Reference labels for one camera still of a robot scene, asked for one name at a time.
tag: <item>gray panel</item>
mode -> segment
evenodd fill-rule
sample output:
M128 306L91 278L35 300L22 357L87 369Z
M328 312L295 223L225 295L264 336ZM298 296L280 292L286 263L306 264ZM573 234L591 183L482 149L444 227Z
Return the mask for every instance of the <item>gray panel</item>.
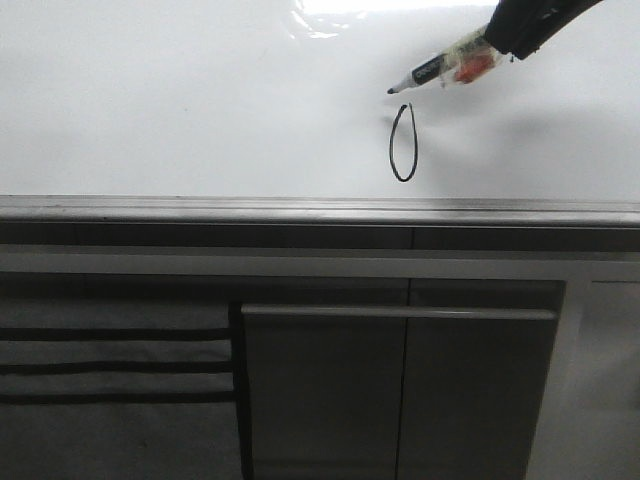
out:
M551 310L557 310L563 290L560 282L486 279L415 279L412 287L412 305Z
M404 320L248 317L258 480L394 478Z
M73 375L6 375L0 395L90 395L110 393L230 392L231 374L87 373Z
M411 247L410 228L95 223L77 224L75 228L78 243L81 245L394 249Z
M577 276L597 276L601 280L636 281L640 275L639 258L631 253L0 245L0 272L368 279L568 280Z
M420 250L502 250L548 252L637 252L638 229L586 228L416 228Z
M15 480L240 480L233 404L0 406Z
M228 326L225 304L179 299L0 297L0 311L0 327L4 328L206 329Z
M2 342L0 363L56 362L223 362L229 341L212 342Z
M594 283L535 480L640 478L640 283Z
M171 330L228 324L225 304L175 297L83 298L75 290L55 289L45 290L65 296L39 297L38 279L23 280L10 290L29 296L2 292L0 329ZM139 293L129 290L132 297ZM229 354L228 341L0 341L1 365L219 361ZM18 396L140 393L169 402L160 394L232 390L230 374L7 374L1 380L1 395ZM0 405L0 424L3 479L241 479L233 403Z
M73 245L76 228L66 223L0 223L0 243Z
M555 322L410 319L400 480L522 480Z
M240 262L249 261L244 257ZM92 295L143 295L148 299L205 299L208 302L376 303L406 301L407 280L384 278L87 275Z
M29 295L49 298L82 296L83 277L76 274L0 273L0 299Z

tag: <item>cabinet door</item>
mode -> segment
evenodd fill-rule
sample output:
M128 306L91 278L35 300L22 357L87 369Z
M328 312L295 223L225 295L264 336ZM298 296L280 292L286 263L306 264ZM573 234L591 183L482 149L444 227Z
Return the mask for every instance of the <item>cabinet door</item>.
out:
M398 478L522 480L557 322L508 315L552 308L556 286L414 287L415 304L508 308L502 319L408 320Z
M246 317L257 480L393 480L404 320Z
M529 478L640 478L640 283L591 285L563 393Z

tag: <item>black stripe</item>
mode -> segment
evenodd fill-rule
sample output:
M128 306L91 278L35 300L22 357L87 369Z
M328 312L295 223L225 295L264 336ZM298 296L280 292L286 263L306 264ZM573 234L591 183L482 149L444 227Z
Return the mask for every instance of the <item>black stripe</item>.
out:
M76 328L2 328L0 340L25 342L162 341L205 342L228 340L228 328L206 330L76 329Z
M233 387L236 392L236 415L238 417L238 435L240 437L240 462L242 478L253 480L253 440L251 426L251 391L247 367L247 343L245 337L242 305L229 305L229 325L233 331L231 354L234 365Z
M93 372L232 373L228 362L78 362L0 365L0 375L69 375Z
M97 393L63 395L0 395L0 405L84 405L93 403L228 403L234 392Z

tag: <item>black ink loop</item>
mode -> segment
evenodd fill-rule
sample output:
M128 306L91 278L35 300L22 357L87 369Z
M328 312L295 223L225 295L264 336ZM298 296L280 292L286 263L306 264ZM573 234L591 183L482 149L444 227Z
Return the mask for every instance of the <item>black ink loop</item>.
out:
M398 173L398 169L396 168L396 162L393 158L393 143L396 137L396 130L398 129L398 123L400 123L400 118L402 118L402 114L407 109L407 105L402 105L400 110L398 111L398 115L396 115L396 119L393 121L393 127L391 128L391 138L389 139L389 161L391 162L391 169L393 170L393 174L396 178L401 182L408 182L413 178L413 175L416 173L416 169L418 168L418 131L416 130L416 117L413 113L413 105L408 105L409 110L411 111L411 125L413 126L413 167L411 168L411 173L408 176L402 178L400 173Z

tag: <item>metal ledge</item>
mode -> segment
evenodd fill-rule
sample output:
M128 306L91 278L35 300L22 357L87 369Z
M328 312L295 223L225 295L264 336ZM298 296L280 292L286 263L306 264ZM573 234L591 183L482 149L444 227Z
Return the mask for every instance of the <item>metal ledge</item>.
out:
M640 228L640 203L6 195L0 221Z

